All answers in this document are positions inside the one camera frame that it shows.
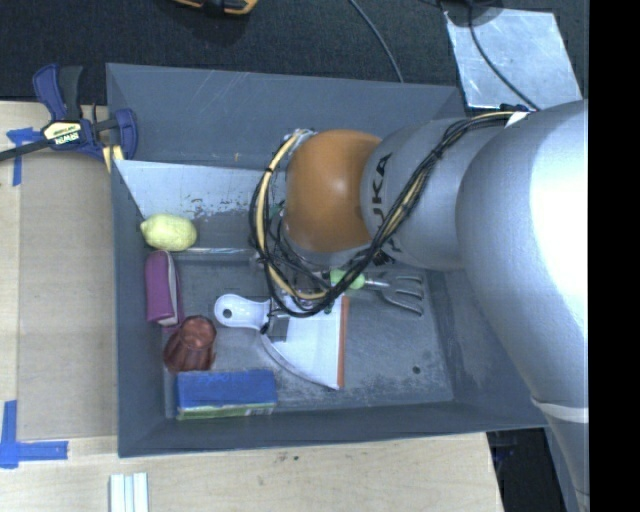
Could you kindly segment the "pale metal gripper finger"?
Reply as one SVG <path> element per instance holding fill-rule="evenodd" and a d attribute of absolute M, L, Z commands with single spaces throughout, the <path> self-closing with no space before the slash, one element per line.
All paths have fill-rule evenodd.
<path fill-rule="evenodd" d="M 291 317 L 288 314 L 276 313 L 269 317 L 266 336 L 272 343 L 286 342 Z"/>

